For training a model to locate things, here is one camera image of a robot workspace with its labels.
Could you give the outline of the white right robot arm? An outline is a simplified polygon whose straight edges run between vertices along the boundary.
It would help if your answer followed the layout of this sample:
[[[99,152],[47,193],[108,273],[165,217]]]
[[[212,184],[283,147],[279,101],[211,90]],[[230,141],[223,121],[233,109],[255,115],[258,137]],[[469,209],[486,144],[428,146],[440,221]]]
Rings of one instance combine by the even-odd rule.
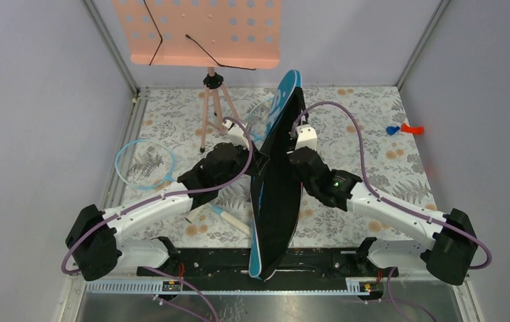
[[[308,194],[323,205],[386,223],[408,237],[366,238],[355,259],[361,275],[372,276],[381,268],[424,268],[447,284],[464,282],[477,250],[476,234],[465,212],[422,209],[379,192],[355,174],[329,169],[311,148],[291,152],[289,162]]]

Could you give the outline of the blue sport racket bag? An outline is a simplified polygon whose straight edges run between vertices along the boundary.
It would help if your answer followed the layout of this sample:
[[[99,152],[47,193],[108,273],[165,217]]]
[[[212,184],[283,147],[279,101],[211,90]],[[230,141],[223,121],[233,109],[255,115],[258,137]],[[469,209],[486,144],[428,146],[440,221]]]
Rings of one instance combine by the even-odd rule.
[[[289,70],[276,89],[264,122],[264,141],[259,150],[269,160],[250,183],[253,224],[248,274],[251,278],[268,280],[273,276],[297,226],[302,186],[287,152],[292,146],[292,125],[303,109],[301,74]]]

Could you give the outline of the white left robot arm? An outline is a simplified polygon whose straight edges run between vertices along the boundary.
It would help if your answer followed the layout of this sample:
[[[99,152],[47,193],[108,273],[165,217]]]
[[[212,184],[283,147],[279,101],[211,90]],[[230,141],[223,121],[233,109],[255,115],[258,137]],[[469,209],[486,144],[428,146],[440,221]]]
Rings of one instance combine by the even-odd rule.
[[[243,175],[259,175],[268,155],[254,146],[217,144],[206,157],[165,188],[129,204],[100,210],[84,207],[70,229],[61,270],[90,282],[117,268],[153,267],[169,276],[179,266],[177,255],[158,238],[136,240],[139,229],[165,217],[182,215],[214,200],[221,189]]]

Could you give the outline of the light blue racket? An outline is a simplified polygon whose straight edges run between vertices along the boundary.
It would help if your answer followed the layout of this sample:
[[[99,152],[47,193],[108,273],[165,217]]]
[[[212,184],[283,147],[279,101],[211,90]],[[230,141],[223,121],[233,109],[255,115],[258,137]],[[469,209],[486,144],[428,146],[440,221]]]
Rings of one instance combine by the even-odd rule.
[[[248,112],[244,127],[250,131],[249,149],[256,146],[261,151],[266,136],[265,125],[271,109],[271,103],[268,101],[257,104]],[[235,179],[246,175],[244,171],[247,170],[247,166],[236,176],[227,174],[225,162],[232,156],[229,143],[231,142],[216,144],[206,157],[178,178],[178,182],[188,190],[186,196],[191,202],[189,211],[195,211],[211,203],[218,197],[220,190],[231,185]]]
[[[122,236],[167,216],[185,213],[192,222],[202,208],[189,211],[191,202],[185,186],[172,179],[176,157],[172,150],[152,140],[129,142],[115,157],[115,170],[128,187],[150,194],[116,208],[117,220],[126,224]]]

